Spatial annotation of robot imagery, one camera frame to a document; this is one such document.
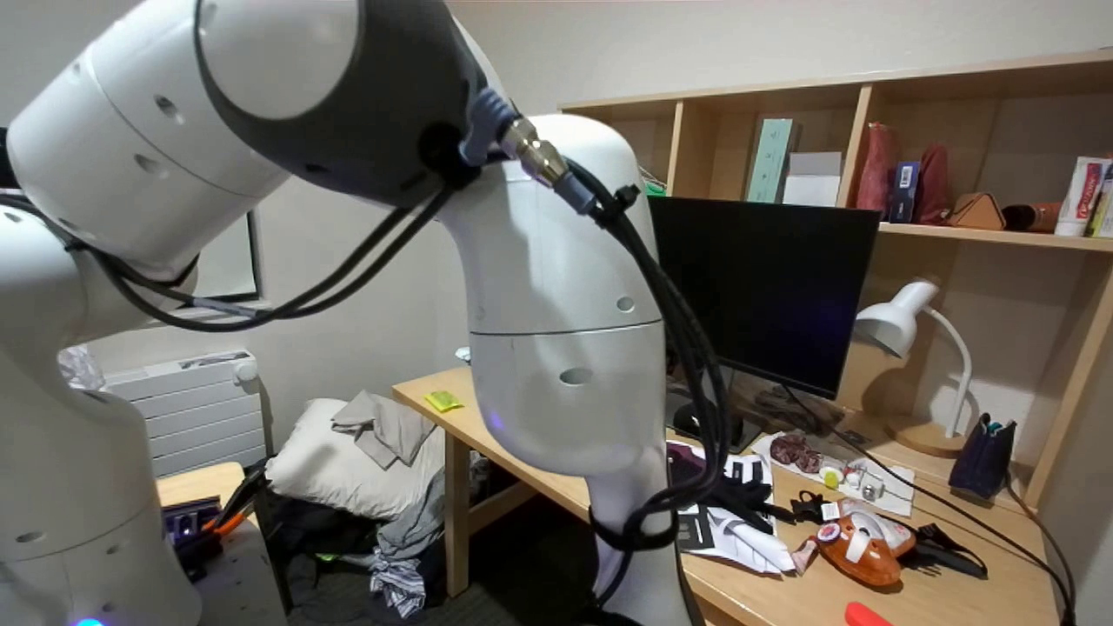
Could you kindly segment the yellow green sticky pad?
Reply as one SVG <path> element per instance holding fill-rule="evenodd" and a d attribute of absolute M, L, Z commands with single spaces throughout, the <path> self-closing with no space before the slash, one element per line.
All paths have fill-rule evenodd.
<path fill-rule="evenodd" d="M 423 395 L 423 404 L 427 404 L 434 416 L 464 410 L 464 399 L 453 398 L 449 389 Z"/>

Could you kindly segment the black computer monitor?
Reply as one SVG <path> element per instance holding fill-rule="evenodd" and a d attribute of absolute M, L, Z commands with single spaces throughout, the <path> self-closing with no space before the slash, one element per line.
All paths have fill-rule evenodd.
<path fill-rule="evenodd" d="M 835 398 L 880 217 L 854 209 L 655 199 L 663 275 L 715 360 Z"/>

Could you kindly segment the teal book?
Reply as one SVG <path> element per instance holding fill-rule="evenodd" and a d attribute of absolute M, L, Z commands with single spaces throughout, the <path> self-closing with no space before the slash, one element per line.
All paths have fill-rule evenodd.
<path fill-rule="evenodd" d="M 751 176 L 748 176 L 748 199 L 751 201 L 774 201 L 783 190 L 783 171 L 794 149 L 794 118 L 764 118 L 758 126 Z"/>

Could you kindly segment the pile of clothes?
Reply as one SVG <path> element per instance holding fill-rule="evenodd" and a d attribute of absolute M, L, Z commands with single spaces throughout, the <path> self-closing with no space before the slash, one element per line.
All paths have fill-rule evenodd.
<path fill-rule="evenodd" d="M 422 554 L 446 530 L 441 475 L 446 435 L 378 395 L 311 399 L 266 464 L 274 496 L 378 522 L 374 547 L 344 562 L 370 570 L 370 593 L 399 618 L 427 605 Z"/>

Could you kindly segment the white box on shelf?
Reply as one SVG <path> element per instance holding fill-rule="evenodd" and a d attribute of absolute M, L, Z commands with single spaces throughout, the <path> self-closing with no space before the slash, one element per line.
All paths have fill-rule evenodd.
<path fill-rule="evenodd" d="M 786 206 L 839 206 L 842 156 L 839 154 L 794 154 L 783 180 Z"/>

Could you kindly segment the light wood desk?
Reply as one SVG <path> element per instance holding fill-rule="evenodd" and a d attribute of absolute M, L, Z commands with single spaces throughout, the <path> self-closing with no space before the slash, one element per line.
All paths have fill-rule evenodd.
<path fill-rule="evenodd" d="M 449 389 L 464 410 L 434 416 L 423 395 Z M 524 505 L 545 498 L 574 520 L 589 520 L 589 484 L 514 460 L 480 418 L 474 377 L 446 368 L 392 387 L 392 398 L 446 431 L 446 593 L 474 580 L 474 535 Z M 805 570 L 774 576 L 774 558 L 794 558 L 812 522 L 751 530 L 732 515 L 721 554 L 686 554 L 682 570 L 705 626 L 844 626 L 844 605 L 864 602 L 889 626 L 1062 626 L 1057 593 L 1040 566 L 1040 530 L 1013 505 L 973 511 L 946 508 L 926 496 L 903 515 L 910 530 L 938 527 L 970 547 L 988 577 L 958 570 L 903 570 L 899 593 L 873 593 L 815 558 Z"/>

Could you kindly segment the white radiator heater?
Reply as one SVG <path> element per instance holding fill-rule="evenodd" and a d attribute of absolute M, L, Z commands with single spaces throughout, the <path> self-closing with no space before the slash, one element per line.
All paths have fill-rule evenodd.
<path fill-rule="evenodd" d="M 260 464 L 267 457 L 259 360 L 221 352 L 107 374 L 107 389 L 146 418 L 157 478 L 211 464 Z"/>

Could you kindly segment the orange white tape dispenser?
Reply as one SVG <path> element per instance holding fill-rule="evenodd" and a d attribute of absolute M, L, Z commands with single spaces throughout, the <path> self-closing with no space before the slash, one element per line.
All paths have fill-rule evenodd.
<path fill-rule="evenodd" d="M 873 593 L 902 588 L 902 558 L 916 547 L 916 535 L 875 515 L 842 515 L 825 522 L 816 533 L 816 554 Z"/>

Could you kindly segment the red small object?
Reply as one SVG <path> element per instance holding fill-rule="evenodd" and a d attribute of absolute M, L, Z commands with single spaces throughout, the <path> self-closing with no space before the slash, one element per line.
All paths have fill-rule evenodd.
<path fill-rule="evenodd" d="M 889 618 L 883 618 L 880 611 L 873 611 L 864 602 L 848 602 L 844 605 L 844 626 L 889 626 Z"/>

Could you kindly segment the dark blue pen holder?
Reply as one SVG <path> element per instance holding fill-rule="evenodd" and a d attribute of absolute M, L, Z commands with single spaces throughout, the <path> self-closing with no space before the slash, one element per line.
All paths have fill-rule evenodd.
<path fill-rule="evenodd" d="M 1013 420 L 982 416 L 950 471 L 950 491 L 968 501 L 988 505 L 1006 489 L 1013 442 Z"/>

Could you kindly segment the wooden wall shelf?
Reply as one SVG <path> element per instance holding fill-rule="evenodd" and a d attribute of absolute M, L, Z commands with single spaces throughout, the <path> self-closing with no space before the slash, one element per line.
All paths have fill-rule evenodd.
<path fill-rule="evenodd" d="M 950 224 L 888 224 L 867 283 L 889 295 L 910 280 L 938 287 L 938 311 L 973 352 L 977 404 L 1018 429 L 1021 496 L 1040 505 L 1078 418 L 1111 380 L 1113 250 L 1062 237 L 1057 206 L 1074 163 L 1113 145 L 1113 60 L 1064 56 L 990 70 L 690 91 L 591 101 L 671 196 L 744 199 L 758 135 L 794 126 L 805 154 L 842 159 L 842 206 L 860 199 L 880 154 L 938 149 Z"/>

